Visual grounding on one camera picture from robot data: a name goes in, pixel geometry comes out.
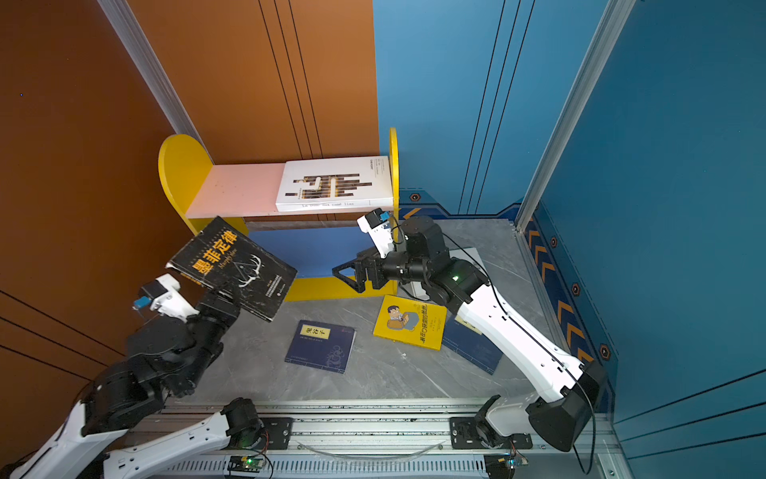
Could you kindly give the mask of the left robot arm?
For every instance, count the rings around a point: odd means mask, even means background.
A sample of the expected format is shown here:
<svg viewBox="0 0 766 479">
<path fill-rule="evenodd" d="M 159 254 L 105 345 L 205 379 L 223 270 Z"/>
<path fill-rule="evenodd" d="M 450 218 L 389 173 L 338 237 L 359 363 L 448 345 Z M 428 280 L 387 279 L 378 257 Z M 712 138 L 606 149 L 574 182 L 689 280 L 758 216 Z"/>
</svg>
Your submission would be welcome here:
<svg viewBox="0 0 766 479">
<path fill-rule="evenodd" d="M 169 397 L 195 392 L 223 352 L 223 336 L 241 313 L 207 293 L 193 313 L 162 313 L 129 337 L 128 356 L 88 384 L 64 423 L 35 453 L 4 466 L 4 478 L 149 478 L 186 459 L 256 445 L 265 428 L 249 399 L 184 429 L 138 446 L 112 446 Z"/>
</svg>

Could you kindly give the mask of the yellow cartoon cover book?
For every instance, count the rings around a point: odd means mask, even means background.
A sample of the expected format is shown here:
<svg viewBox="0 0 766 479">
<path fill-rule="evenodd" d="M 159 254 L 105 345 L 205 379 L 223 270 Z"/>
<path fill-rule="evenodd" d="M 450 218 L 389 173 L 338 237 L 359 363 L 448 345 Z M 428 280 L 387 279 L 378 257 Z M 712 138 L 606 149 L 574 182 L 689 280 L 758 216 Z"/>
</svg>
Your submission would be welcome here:
<svg viewBox="0 0 766 479">
<path fill-rule="evenodd" d="M 447 321 L 447 309 L 424 301 L 385 295 L 373 335 L 439 351 Z"/>
</svg>

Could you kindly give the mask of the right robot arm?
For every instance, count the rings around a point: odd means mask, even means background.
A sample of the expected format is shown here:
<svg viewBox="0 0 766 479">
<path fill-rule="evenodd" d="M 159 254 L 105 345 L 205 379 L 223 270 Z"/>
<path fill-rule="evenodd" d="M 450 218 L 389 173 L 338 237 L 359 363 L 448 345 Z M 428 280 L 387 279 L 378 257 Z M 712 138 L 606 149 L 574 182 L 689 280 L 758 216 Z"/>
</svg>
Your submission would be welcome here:
<svg viewBox="0 0 766 479">
<path fill-rule="evenodd" d="M 478 329 L 524 373 L 538 395 L 525 407 L 532 429 L 554 449 L 575 450 L 584 429 L 596 424 L 606 370 L 548 340 L 502 297 L 474 257 L 452 257 L 452 239 L 431 218 L 391 221 L 381 209 L 358 218 L 373 245 L 333 275 L 357 293 L 391 281 L 420 283 L 432 303 Z"/>
</svg>

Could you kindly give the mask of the black book with orange title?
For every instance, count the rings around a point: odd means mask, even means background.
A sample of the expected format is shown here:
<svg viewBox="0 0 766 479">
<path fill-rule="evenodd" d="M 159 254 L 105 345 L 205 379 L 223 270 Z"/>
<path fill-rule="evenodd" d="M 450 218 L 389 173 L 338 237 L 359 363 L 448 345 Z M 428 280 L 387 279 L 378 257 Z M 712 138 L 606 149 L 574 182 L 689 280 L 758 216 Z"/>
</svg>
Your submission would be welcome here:
<svg viewBox="0 0 766 479">
<path fill-rule="evenodd" d="M 169 269 L 273 321 L 297 270 L 217 217 L 167 263 Z"/>
</svg>

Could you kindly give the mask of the white book with brown bars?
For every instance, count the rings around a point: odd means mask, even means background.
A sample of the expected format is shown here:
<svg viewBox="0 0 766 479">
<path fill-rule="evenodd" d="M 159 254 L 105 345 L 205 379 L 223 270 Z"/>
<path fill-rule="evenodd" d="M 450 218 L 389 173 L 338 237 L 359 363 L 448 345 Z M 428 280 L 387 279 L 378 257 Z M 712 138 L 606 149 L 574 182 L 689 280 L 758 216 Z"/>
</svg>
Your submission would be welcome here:
<svg viewBox="0 0 766 479">
<path fill-rule="evenodd" d="M 387 210 L 393 200 L 389 160 L 353 157 L 286 163 L 275 205 L 281 213 Z"/>
</svg>

